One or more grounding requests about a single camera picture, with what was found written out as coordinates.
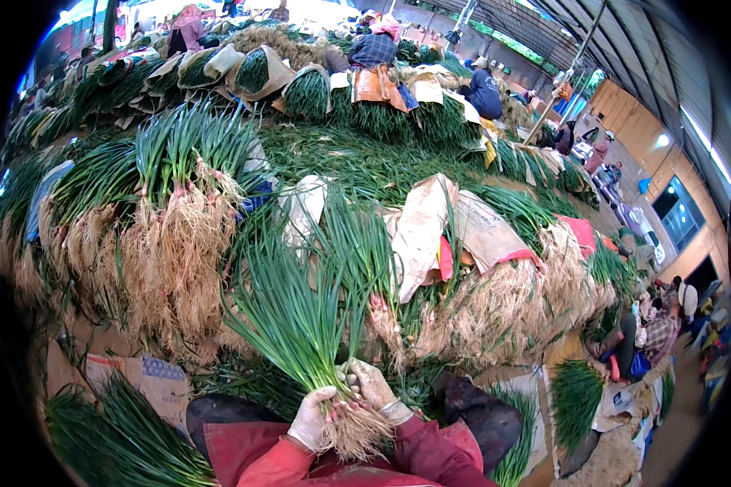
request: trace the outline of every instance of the hand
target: hand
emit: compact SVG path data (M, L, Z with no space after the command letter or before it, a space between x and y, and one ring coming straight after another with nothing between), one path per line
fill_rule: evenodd
M337 391L336 386L325 386L308 393L303 398L287 434L309 450L315 451L322 439L322 428L325 427L325 416L320 410L320 403L333 399Z
M348 365L352 374L345 379L352 392L360 393L363 399L396 426L411 419L414 413L393 394L382 371L354 357L349 359Z

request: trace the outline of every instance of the metal roof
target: metal roof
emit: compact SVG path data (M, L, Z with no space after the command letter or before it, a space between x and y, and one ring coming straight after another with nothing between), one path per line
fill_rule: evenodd
M429 1L452 12L462 11L467 3L466 0ZM520 41L558 69L566 69L579 50L579 41L564 34L562 25L513 0L481 0L471 18ZM596 65L590 55L577 64L588 71Z
M473 19L566 69L601 9L602 0L478 0ZM460 12L466 0L430 0ZM561 27L574 38L563 34ZM664 0L609 0L583 67L599 66L663 122L715 200L727 213L731 187L680 106L699 125L731 176L731 126L709 87L694 39Z

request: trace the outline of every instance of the knee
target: knee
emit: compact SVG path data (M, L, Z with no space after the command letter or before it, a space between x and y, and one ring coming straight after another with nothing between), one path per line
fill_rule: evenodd
M636 331L636 317L628 313L628 315L620 321L620 329L626 334L629 331Z

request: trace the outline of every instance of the pink headscarf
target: pink headscarf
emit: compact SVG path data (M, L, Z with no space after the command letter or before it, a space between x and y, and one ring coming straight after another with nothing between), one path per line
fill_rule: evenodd
M178 17L173 22L173 28L181 29L183 26L192 24L201 18L203 18L203 10L191 3L182 10L182 13L178 14Z
M395 18L390 14L386 14L382 17L380 22L371 25L371 34L382 33L390 34L393 38L393 42L398 42L400 40L400 24L396 22Z

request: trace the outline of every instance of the blue jacket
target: blue jacket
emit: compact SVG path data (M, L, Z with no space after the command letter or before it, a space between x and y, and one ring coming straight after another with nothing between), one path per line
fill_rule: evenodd
M493 75L484 69L478 69L471 78L471 91L468 101L474 105L483 119L497 120L504 112L498 85Z

